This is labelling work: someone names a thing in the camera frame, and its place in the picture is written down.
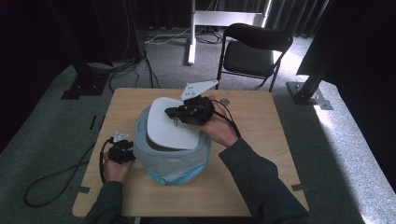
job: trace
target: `wire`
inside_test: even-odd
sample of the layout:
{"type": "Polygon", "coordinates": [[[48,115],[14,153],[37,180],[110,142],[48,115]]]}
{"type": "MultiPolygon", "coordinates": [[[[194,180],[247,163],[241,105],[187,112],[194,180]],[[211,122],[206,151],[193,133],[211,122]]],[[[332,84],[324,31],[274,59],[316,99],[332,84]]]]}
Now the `wire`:
{"type": "Polygon", "coordinates": [[[96,74],[109,74],[109,73],[126,71],[130,68],[138,66],[140,64],[140,62],[141,61],[136,62],[135,59],[129,59],[125,64],[118,66],[118,67],[98,68],[98,67],[90,66],[90,68],[96,74]]]}
{"type": "Polygon", "coordinates": [[[53,203],[53,202],[55,202],[56,200],[58,200],[59,197],[61,197],[61,195],[62,195],[62,194],[64,193],[64,191],[67,189],[67,187],[70,185],[70,182],[73,180],[74,176],[76,175],[76,172],[77,172],[78,168],[79,168],[81,165],[85,165],[85,164],[88,163],[87,161],[83,161],[83,160],[84,160],[85,156],[87,156],[88,152],[90,152],[91,149],[93,149],[94,146],[95,146],[95,144],[92,144],[92,145],[85,151],[84,155],[81,157],[81,159],[79,160],[79,162],[78,162],[77,164],[75,164],[75,165],[73,165],[73,166],[71,166],[71,167],[68,167],[68,168],[66,168],[66,169],[64,169],[64,170],[62,170],[62,171],[56,172],[56,173],[54,173],[54,174],[43,176],[43,177],[37,179],[36,181],[34,181],[32,184],[30,184],[30,185],[27,187],[26,191],[23,193],[23,202],[24,202],[26,205],[30,206],[30,207],[38,208],[38,207],[46,206],[46,205],[48,205],[48,204],[50,204],[50,203],[53,203]],[[56,176],[56,175],[63,174],[63,173],[65,173],[65,172],[67,172],[67,171],[69,171],[69,170],[72,170],[72,169],[75,169],[75,170],[73,171],[73,174],[70,175],[69,179],[67,180],[66,184],[64,185],[64,188],[63,188],[57,195],[55,195],[53,198],[49,199],[48,201],[46,201],[46,202],[44,202],[44,203],[31,203],[31,202],[29,202],[29,200],[28,200],[28,195],[29,195],[30,190],[32,190],[32,188],[33,188],[34,186],[36,186],[40,181],[45,180],[45,179],[48,179],[48,178],[53,177],[53,176],[56,176]]]}
{"type": "MultiPolygon", "coordinates": [[[[215,8],[213,9],[213,11],[216,11],[216,9],[218,8],[219,0],[213,0],[213,1],[210,3],[209,7],[207,7],[206,11],[208,11],[208,10],[213,6],[213,4],[214,4],[215,2],[216,2],[216,4],[215,4],[215,8]]],[[[207,26],[205,26],[201,31],[199,31],[199,32],[197,32],[197,33],[195,33],[195,34],[196,34],[196,35],[200,34],[206,27],[207,27],[207,26]]],[[[191,29],[191,28],[188,28],[187,30],[183,31],[182,33],[180,33],[180,34],[178,34],[178,35],[156,35],[156,36],[152,37],[150,40],[146,41],[145,44],[162,45],[162,44],[169,43],[171,40],[176,39],[176,38],[179,38],[179,37],[181,37],[181,38],[189,38],[189,37],[190,37],[189,35],[184,35],[184,34],[185,34],[187,31],[189,31],[190,29],[191,29]],[[170,39],[168,39],[168,40],[166,40],[166,41],[164,41],[164,42],[161,42],[161,43],[151,43],[153,40],[155,40],[155,39],[157,39],[157,38],[160,38],[160,37],[164,37],[164,36],[165,36],[165,37],[167,37],[167,36],[172,36],[172,38],[170,38],[170,39]]],[[[219,43],[221,43],[222,37],[219,39],[219,36],[221,36],[221,35],[215,35],[214,33],[213,33],[213,35],[216,36],[216,37],[218,38],[218,40],[215,41],[215,42],[208,41],[208,40],[205,40],[205,39],[202,39],[202,38],[197,38],[197,37],[195,37],[195,38],[196,38],[198,41],[200,41],[200,42],[202,42],[202,43],[206,43],[206,44],[219,44],[219,43]]]]}
{"type": "Polygon", "coordinates": [[[128,12],[127,12],[126,6],[125,6],[125,0],[122,0],[122,4],[123,4],[123,6],[124,6],[124,12],[125,12],[126,23],[127,23],[127,30],[128,30],[128,38],[127,38],[127,41],[126,41],[126,48],[125,48],[125,51],[124,51],[124,54],[123,54],[123,57],[122,57],[122,59],[125,59],[126,52],[128,51],[128,48],[129,48],[129,39],[130,39],[130,33],[131,33],[131,31],[130,31],[130,24],[129,24],[128,12]]]}
{"type": "Polygon", "coordinates": [[[130,74],[131,72],[135,72],[137,74],[137,72],[135,70],[142,63],[143,59],[146,57],[146,54],[147,54],[146,51],[143,50],[142,60],[140,60],[138,63],[136,63],[134,60],[130,60],[129,63],[126,63],[126,64],[116,67],[116,68],[104,69],[104,70],[99,69],[102,71],[107,71],[108,73],[112,73],[110,75],[110,80],[108,81],[108,87],[111,89],[112,92],[114,92],[114,88],[112,86],[113,79],[118,78],[118,77],[124,77],[124,76],[130,74]]]}
{"type": "Polygon", "coordinates": [[[134,81],[134,87],[136,88],[137,87],[137,81],[139,80],[140,76],[139,76],[139,73],[137,73],[136,70],[134,70],[134,74],[136,75],[136,80],[134,81]]]}
{"type": "Polygon", "coordinates": [[[145,52],[144,60],[145,60],[146,64],[148,65],[149,79],[150,79],[151,88],[154,88],[154,82],[152,80],[153,78],[155,78],[155,80],[157,81],[158,88],[161,88],[160,81],[158,80],[157,75],[155,75],[154,71],[151,68],[151,64],[149,62],[149,58],[147,57],[146,49],[143,49],[143,51],[145,52]]]}
{"type": "Polygon", "coordinates": [[[216,102],[216,103],[222,105],[222,106],[227,110],[227,113],[230,115],[231,121],[233,121],[233,116],[231,115],[231,112],[230,112],[230,110],[227,108],[226,105],[224,105],[222,102],[220,102],[220,101],[218,101],[218,100],[210,100],[210,101],[213,101],[213,102],[216,102]]]}
{"type": "Polygon", "coordinates": [[[107,145],[107,143],[109,143],[111,141],[111,138],[107,139],[103,145],[102,145],[102,149],[100,150],[100,154],[99,154],[99,173],[100,173],[100,178],[102,179],[102,183],[106,182],[105,179],[105,168],[104,165],[105,163],[103,163],[103,157],[104,157],[104,151],[105,151],[105,146],[107,145]]]}

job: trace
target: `left hand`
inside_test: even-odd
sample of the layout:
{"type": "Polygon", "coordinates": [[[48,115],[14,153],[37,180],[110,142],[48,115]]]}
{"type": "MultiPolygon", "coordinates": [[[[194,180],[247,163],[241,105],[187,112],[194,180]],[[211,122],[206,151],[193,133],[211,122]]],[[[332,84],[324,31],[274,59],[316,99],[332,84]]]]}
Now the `left hand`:
{"type": "Polygon", "coordinates": [[[118,164],[108,159],[108,152],[105,152],[104,160],[106,161],[104,166],[106,181],[117,181],[123,184],[134,162],[127,161],[123,164],[118,164]]]}

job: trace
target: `chair leg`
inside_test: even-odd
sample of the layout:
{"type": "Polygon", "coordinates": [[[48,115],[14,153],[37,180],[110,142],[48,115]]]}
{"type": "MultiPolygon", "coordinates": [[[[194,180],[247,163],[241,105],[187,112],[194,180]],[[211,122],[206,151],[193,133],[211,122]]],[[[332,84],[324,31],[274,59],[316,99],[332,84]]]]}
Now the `chair leg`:
{"type": "Polygon", "coordinates": [[[218,80],[218,84],[216,85],[216,90],[219,89],[219,84],[220,84],[220,80],[221,80],[221,70],[218,71],[218,77],[216,78],[218,80]]]}
{"type": "Polygon", "coordinates": [[[262,87],[262,86],[264,85],[264,83],[265,83],[266,80],[267,80],[267,78],[266,78],[265,80],[262,81],[262,84],[260,84],[259,87],[262,87]]]}
{"type": "Polygon", "coordinates": [[[270,89],[268,90],[269,92],[271,92],[271,91],[272,91],[272,88],[274,87],[274,84],[275,84],[275,80],[276,80],[276,77],[277,77],[277,72],[278,72],[278,70],[279,70],[279,66],[276,68],[276,71],[274,72],[273,80],[271,81],[270,89]]]}

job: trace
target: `chair seat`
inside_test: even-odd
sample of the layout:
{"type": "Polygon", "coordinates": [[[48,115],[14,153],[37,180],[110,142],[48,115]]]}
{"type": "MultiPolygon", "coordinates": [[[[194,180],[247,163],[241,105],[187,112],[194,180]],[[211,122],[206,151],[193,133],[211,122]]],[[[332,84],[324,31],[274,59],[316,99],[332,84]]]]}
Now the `chair seat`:
{"type": "Polygon", "coordinates": [[[224,55],[224,68],[230,72],[269,77],[274,73],[274,53],[231,41],[224,55]]]}

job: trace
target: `black cable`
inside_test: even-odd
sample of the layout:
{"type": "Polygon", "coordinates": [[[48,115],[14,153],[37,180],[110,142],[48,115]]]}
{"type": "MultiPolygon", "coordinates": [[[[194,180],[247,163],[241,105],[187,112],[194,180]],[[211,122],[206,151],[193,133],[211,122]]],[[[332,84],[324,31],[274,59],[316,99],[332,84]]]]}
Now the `black cable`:
{"type": "Polygon", "coordinates": [[[66,168],[66,169],[64,169],[64,170],[62,170],[62,171],[59,171],[59,172],[57,172],[57,173],[54,173],[54,174],[51,174],[51,175],[46,175],[46,176],[44,176],[44,177],[41,177],[41,178],[37,179],[36,181],[34,181],[32,184],[30,184],[30,185],[27,187],[26,191],[23,193],[23,202],[24,202],[26,205],[28,205],[28,206],[30,206],[30,207],[35,207],[35,208],[43,207],[43,206],[46,206],[46,205],[48,205],[48,204],[50,204],[50,203],[55,202],[59,197],[61,197],[61,195],[62,195],[62,194],[64,193],[64,191],[67,189],[67,187],[69,186],[70,182],[73,180],[74,176],[76,175],[76,172],[77,172],[78,168],[79,168],[81,165],[85,165],[85,164],[88,163],[87,161],[83,161],[83,160],[84,160],[85,156],[87,156],[88,152],[90,152],[91,149],[93,149],[94,146],[95,146],[95,144],[92,144],[92,145],[85,151],[84,155],[81,157],[81,159],[79,160],[79,162],[78,162],[77,164],[75,164],[75,165],[73,165],[73,166],[71,166],[71,167],[68,167],[68,168],[66,168]],[[40,181],[42,181],[42,180],[44,180],[44,179],[47,179],[47,178],[50,178],[50,177],[53,177],[53,176],[55,176],[55,175],[63,174],[64,172],[67,172],[67,171],[72,170],[72,169],[74,169],[74,168],[76,168],[75,171],[73,172],[73,174],[70,175],[69,179],[67,180],[66,184],[64,185],[64,188],[61,190],[61,192],[60,192],[59,194],[57,194],[56,196],[54,196],[53,198],[51,198],[50,200],[48,200],[48,201],[45,202],[45,203],[31,203],[31,202],[29,202],[29,200],[28,200],[28,194],[29,194],[30,190],[31,190],[35,185],[37,185],[40,181]]]}
{"type": "Polygon", "coordinates": [[[206,110],[206,111],[209,111],[209,112],[212,112],[212,113],[218,115],[218,116],[221,117],[222,119],[225,119],[227,122],[230,123],[230,125],[231,125],[231,127],[233,128],[233,131],[235,132],[236,136],[237,136],[238,138],[242,137],[242,136],[241,136],[241,133],[239,132],[238,127],[236,126],[236,123],[233,121],[233,116],[231,115],[231,112],[230,112],[230,110],[227,108],[227,106],[224,105],[222,102],[217,101],[217,100],[210,100],[210,101],[216,102],[216,103],[221,104],[222,106],[224,106],[224,108],[227,110],[228,114],[230,115],[230,118],[227,118],[226,116],[220,114],[220,113],[219,113],[218,111],[216,111],[216,110],[208,109],[208,108],[206,108],[206,107],[203,106],[203,105],[193,105],[192,107],[204,109],[204,110],[206,110]]]}
{"type": "Polygon", "coordinates": [[[108,87],[111,89],[112,92],[114,92],[114,88],[112,86],[113,79],[126,76],[126,75],[130,74],[131,72],[135,72],[136,68],[142,63],[142,61],[146,57],[146,55],[147,55],[147,53],[144,50],[143,54],[142,54],[142,60],[140,60],[138,63],[136,63],[134,60],[130,60],[129,63],[126,63],[120,67],[116,67],[116,68],[112,68],[112,69],[99,69],[102,71],[106,71],[108,73],[113,73],[113,74],[111,74],[110,80],[108,81],[108,87]],[[117,73],[120,73],[120,72],[124,72],[124,74],[117,76],[117,73]]]}
{"type": "Polygon", "coordinates": [[[99,154],[99,173],[100,173],[100,178],[102,179],[102,183],[106,182],[105,173],[104,173],[105,169],[104,169],[104,164],[103,164],[105,146],[107,145],[107,143],[109,143],[111,141],[112,141],[111,138],[109,138],[103,143],[102,149],[100,150],[100,154],[99,154]]]}
{"type": "MultiPolygon", "coordinates": [[[[149,39],[149,40],[151,40],[152,38],[155,38],[155,37],[156,36],[146,36],[146,38],[149,39]]],[[[169,37],[169,36],[158,36],[158,37],[156,37],[156,39],[168,39],[168,40],[170,40],[170,39],[187,39],[187,38],[191,38],[191,36],[190,35],[179,35],[177,37],[169,37]]],[[[199,34],[199,33],[197,33],[197,34],[195,34],[195,39],[198,42],[201,42],[201,43],[204,43],[204,44],[217,45],[217,44],[221,44],[222,35],[219,34],[219,33],[214,32],[214,31],[211,31],[209,34],[199,34]],[[216,40],[215,41],[210,41],[210,40],[206,40],[206,39],[203,39],[201,37],[198,37],[198,36],[203,36],[203,35],[213,35],[216,38],[216,40]]]]}
{"type": "Polygon", "coordinates": [[[147,57],[146,49],[143,49],[143,52],[145,52],[144,60],[145,60],[146,64],[148,65],[149,80],[150,80],[151,88],[154,89],[153,78],[155,78],[155,80],[157,81],[158,88],[161,88],[160,81],[158,80],[157,76],[155,75],[154,71],[151,68],[151,64],[149,62],[149,58],[147,57]]]}
{"type": "Polygon", "coordinates": [[[96,74],[108,74],[108,73],[115,73],[115,72],[121,72],[124,71],[130,67],[133,67],[134,65],[139,64],[140,62],[136,62],[134,58],[129,59],[125,64],[117,66],[117,67],[112,67],[112,68],[98,68],[90,65],[90,68],[92,71],[96,74]]]}
{"type": "Polygon", "coordinates": [[[136,70],[134,70],[134,74],[136,75],[136,80],[134,81],[134,87],[136,88],[137,87],[137,81],[139,80],[140,75],[139,75],[138,72],[136,72],[136,70]]]}

